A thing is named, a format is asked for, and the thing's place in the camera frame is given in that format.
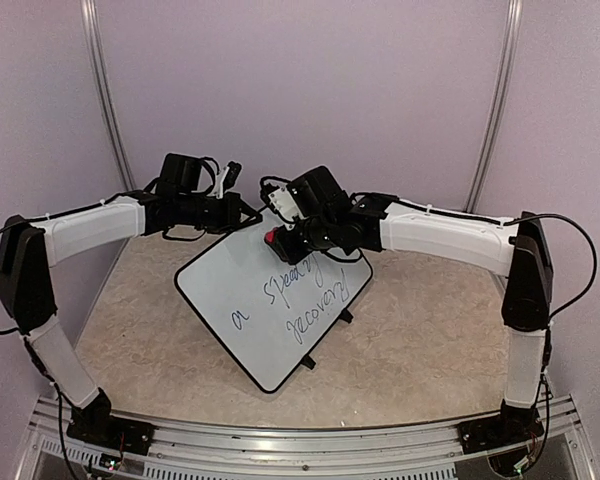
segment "beige surface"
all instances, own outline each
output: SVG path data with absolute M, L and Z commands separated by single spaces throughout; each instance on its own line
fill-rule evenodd
M 276 394 L 262 393 L 180 297 L 173 275 L 217 240 L 131 241 L 78 345 L 115 408 L 281 427 L 386 425 L 496 409 L 505 382 L 500 297 L 487 272 L 412 253 L 367 253 L 375 275 Z

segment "white board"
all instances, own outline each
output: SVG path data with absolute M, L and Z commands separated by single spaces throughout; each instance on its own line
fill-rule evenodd
M 182 267 L 175 283 L 243 370 L 272 393 L 365 287 L 372 270 L 366 258 L 347 264 L 320 253 L 285 264 L 264 243 L 280 220 L 268 210 L 262 214 L 261 223 L 227 235 Z M 331 252 L 345 257 L 340 249 Z

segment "handwriting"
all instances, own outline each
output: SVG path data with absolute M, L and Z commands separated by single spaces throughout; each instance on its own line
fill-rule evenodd
M 244 315 L 240 310 L 236 310 L 231 314 L 231 321 L 233 322 L 233 326 L 238 330 L 242 330 L 243 323 L 249 320 L 251 317 L 249 315 Z
M 270 298 L 269 304 L 273 305 L 279 296 L 284 301 L 285 306 L 288 309 L 291 309 L 287 297 L 284 294 L 285 290 L 300 281 L 308 273 L 311 273 L 312 269 L 315 270 L 313 280 L 316 286 L 318 288 L 322 288 L 322 285 L 324 284 L 322 270 L 320 269 L 320 264 L 313 253 L 302 260 L 302 262 L 300 262 L 298 265 L 295 265 L 293 268 L 291 268 L 288 272 L 277 276 L 271 275 L 269 280 L 267 280 L 262 286 L 262 291 L 267 297 Z
M 286 327 L 287 331 L 292 332 L 298 344 L 302 345 L 304 339 L 302 335 L 309 331 L 309 328 L 320 320 L 320 315 L 324 313 L 327 306 L 332 301 L 339 299 L 341 302 L 346 302 L 349 299 L 349 287 L 347 285 L 347 278 L 344 274 L 344 269 L 340 268 L 341 279 L 333 284 L 332 288 L 327 288 L 319 300 L 316 302 L 315 308 L 311 308 L 304 312 L 303 315 L 296 317 L 293 321 L 287 320 Z

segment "black whiteboard frame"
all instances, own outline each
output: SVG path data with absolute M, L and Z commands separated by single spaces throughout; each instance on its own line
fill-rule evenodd
M 266 207 L 261 208 L 260 210 L 258 210 L 258 213 L 262 213 L 265 210 L 265 208 Z M 178 271 L 175 273 L 175 275 L 173 276 L 173 283 L 174 283 L 174 285 L 176 287 L 176 290 L 178 290 L 178 292 L 180 293 L 180 295 L 182 296 L 182 298 L 184 298 L 185 302 L 187 302 L 187 304 L 189 305 L 189 307 L 191 307 L 191 309 L 194 311 L 194 313 L 202 321 L 203 325 L 205 327 L 207 327 L 207 330 L 209 330 L 211 332 L 211 334 L 220 343 L 220 345 L 222 345 L 222 348 L 225 349 L 225 351 L 238 364 L 238 366 L 242 369 L 242 371 L 247 374 L 247 376 L 251 379 L 251 381 L 256 384 L 256 386 L 260 389 L 260 391 L 262 391 L 264 393 L 267 393 L 267 394 L 273 394 L 273 393 L 276 393 L 278 390 L 280 390 L 280 387 L 282 387 L 286 383 L 286 381 L 289 380 L 289 377 L 291 375 L 293 375 L 293 372 L 295 372 L 298 369 L 298 367 L 302 365 L 302 358 L 296 364 L 296 366 L 291 369 L 291 371 L 289 372 L 289 374 L 282 379 L 282 381 L 278 384 L 278 386 L 276 388 L 274 388 L 273 390 L 267 390 L 267 389 L 265 389 L 262 385 L 260 385 L 260 383 L 258 383 L 258 381 L 255 379 L 255 377 L 253 375 L 251 375 L 251 373 L 249 372 L 249 370 L 247 370 L 245 368 L 245 366 L 242 364 L 242 362 L 240 362 L 240 360 L 238 360 L 238 358 L 233 354 L 233 352 L 229 349 L 229 347 L 227 347 L 227 345 L 222 341 L 222 339 L 216 334 L 216 332 L 213 330 L 213 328 L 211 327 L 211 325 L 209 324 L 209 322 L 207 322 L 207 319 L 204 318 L 204 316 L 200 313 L 200 311 L 196 308 L 196 306 L 191 302 L 191 300 L 189 300 L 189 297 L 187 297 L 185 295 L 185 293 L 182 291 L 182 289 L 180 288 L 180 285 L 178 285 L 178 276 L 180 275 L 180 273 L 184 269 L 188 268 L 193 262 L 195 262 L 196 260 L 198 260 L 200 257 L 202 257 L 203 255 L 205 255 L 206 253 L 210 252 L 214 247 L 216 247 L 217 245 L 219 245 L 229 235 L 233 235 L 234 233 L 236 233 L 236 232 L 231 232 L 231 233 L 228 233 L 226 235 L 223 235 L 217 241 L 213 242 L 211 245 L 209 245 L 207 248 L 205 248 L 202 252 L 200 252 L 198 255 L 196 255 L 191 260 L 189 260 L 187 263 L 185 263 L 182 267 L 180 267 L 178 269 Z M 369 282 L 373 278 L 373 273 L 374 273 L 373 272 L 373 267 L 369 263 L 369 260 L 367 260 L 367 257 L 365 257 L 365 255 L 362 252 L 362 250 L 360 250 L 360 255 L 362 256 L 362 260 L 364 260 L 367 263 L 367 265 L 369 266 L 369 270 L 371 271 L 371 273 L 369 274 L 369 278 L 367 279 L 366 282 L 364 282 L 364 284 L 362 285 L 362 287 L 360 288 L 360 290 L 358 290 L 358 292 L 353 296 L 353 298 L 351 298 L 351 301 L 349 303 L 347 303 L 347 305 L 342 310 L 346 310 L 346 309 L 349 308 L 349 306 L 351 306 L 351 304 L 356 300 L 356 298 L 358 298 L 358 295 L 360 295 L 360 293 L 362 293 L 367 288 L 367 285 L 369 285 Z M 331 323 L 331 325 L 329 325 L 329 327 L 325 330 L 325 332 L 322 334 L 322 336 L 318 340 L 316 340 L 316 342 L 309 349 L 309 351 L 305 354 L 305 356 L 311 355 L 311 352 L 313 352 L 313 350 L 316 348 L 316 346 L 322 341 L 322 339 L 327 335 L 327 333 L 329 333 L 331 331 L 331 329 L 333 328 L 333 326 L 337 322 L 338 322 L 338 317 L 336 317 L 335 320 Z

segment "whiteboard stand foot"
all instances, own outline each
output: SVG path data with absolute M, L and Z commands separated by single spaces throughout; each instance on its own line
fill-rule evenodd
M 338 320 L 351 323 L 353 320 L 353 315 L 351 315 L 351 312 L 345 308 L 342 312 L 340 312 L 340 315 L 338 315 Z
M 316 366 L 316 361 L 309 355 L 305 355 L 304 357 L 302 357 L 302 361 L 300 363 L 307 367 L 309 370 L 313 370 Z

